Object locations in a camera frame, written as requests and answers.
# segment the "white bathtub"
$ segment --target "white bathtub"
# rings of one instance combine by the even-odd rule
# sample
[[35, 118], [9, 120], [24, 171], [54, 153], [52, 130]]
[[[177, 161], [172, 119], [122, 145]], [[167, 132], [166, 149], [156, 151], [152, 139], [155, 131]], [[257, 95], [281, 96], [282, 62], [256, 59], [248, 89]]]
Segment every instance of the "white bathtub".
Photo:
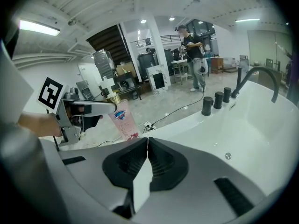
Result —
[[280, 95], [272, 103], [272, 95], [248, 81], [221, 110], [212, 107], [211, 116], [200, 111], [145, 136], [214, 154], [267, 196], [288, 183], [299, 160], [299, 109]]

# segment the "window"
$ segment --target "window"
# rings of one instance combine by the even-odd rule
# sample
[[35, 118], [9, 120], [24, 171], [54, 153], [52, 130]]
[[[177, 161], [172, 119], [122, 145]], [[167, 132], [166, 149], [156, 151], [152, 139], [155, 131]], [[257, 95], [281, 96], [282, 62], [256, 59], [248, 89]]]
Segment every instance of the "window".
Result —
[[207, 22], [206, 24], [207, 24], [207, 31], [215, 33], [215, 29], [213, 28], [214, 25], [209, 22]]
[[190, 33], [194, 33], [192, 22], [190, 22], [189, 24], [187, 24], [187, 27], [188, 27], [188, 30], [189, 30]]
[[195, 31], [196, 31], [196, 34], [197, 35], [203, 35], [204, 33], [208, 32], [207, 30], [207, 25], [206, 25], [206, 22], [202, 22], [202, 24], [199, 24], [200, 20], [193, 20], [193, 24], [194, 24], [194, 27], [195, 27]]

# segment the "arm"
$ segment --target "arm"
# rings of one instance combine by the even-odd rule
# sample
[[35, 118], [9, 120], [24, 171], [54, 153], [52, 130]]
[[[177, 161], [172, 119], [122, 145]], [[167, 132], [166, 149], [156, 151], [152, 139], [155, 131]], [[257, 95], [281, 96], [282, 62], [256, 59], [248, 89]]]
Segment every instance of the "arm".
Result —
[[192, 48], [192, 47], [203, 47], [203, 44], [200, 42], [200, 38], [197, 35], [194, 35], [194, 38], [191, 39], [191, 40], [194, 41], [194, 43], [190, 43], [188, 45], [189, 48]]
[[285, 54], [288, 58], [290, 58], [291, 60], [293, 59], [292, 55], [290, 53], [287, 52], [287, 50], [285, 50]]
[[188, 47], [202, 47], [202, 43], [201, 42], [198, 42], [198, 43], [196, 43], [196, 44], [194, 44], [194, 43], [190, 43], [190, 44], [188, 44], [187, 45]]
[[57, 123], [54, 114], [23, 112], [19, 118], [18, 124], [30, 129], [37, 137], [62, 136], [60, 126]]

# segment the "human hand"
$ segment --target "human hand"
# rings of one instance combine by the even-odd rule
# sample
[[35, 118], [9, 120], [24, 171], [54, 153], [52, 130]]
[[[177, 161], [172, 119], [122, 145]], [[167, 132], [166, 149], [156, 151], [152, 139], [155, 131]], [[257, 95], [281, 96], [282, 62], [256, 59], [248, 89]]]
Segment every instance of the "human hand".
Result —
[[187, 47], [189, 47], [189, 48], [194, 47], [194, 43], [193, 42], [188, 43]]

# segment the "black faucet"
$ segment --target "black faucet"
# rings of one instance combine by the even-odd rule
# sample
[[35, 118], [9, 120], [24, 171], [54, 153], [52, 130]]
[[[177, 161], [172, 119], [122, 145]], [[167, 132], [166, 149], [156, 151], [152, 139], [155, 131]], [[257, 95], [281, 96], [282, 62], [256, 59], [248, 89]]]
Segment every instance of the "black faucet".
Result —
[[273, 97], [272, 97], [271, 101], [273, 103], [275, 103], [276, 100], [277, 100], [277, 97], [278, 97], [279, 86], [278, 86], [277, 80], [276, 80], [275, 76], [273, 75], [273, 73], [271, 72], [271, 70], [264, 67], [264, 66], [256, 66], [256, 67], [252, 68], [251, 70], [249, 70], [248, 73], [246, 74], [245, 78], [242, 80], [242, 82], [240, 84], [237, 84], [237, 88], [233, 91], [231, 97], [232, 98], [237, 98], [237, 94], [239, 93], [240, 89], [248, 81], [249, 77], [256, 71], [264, 71], [271, 77], [271, 79], [274, 83], [274, 94], [273, 94]]

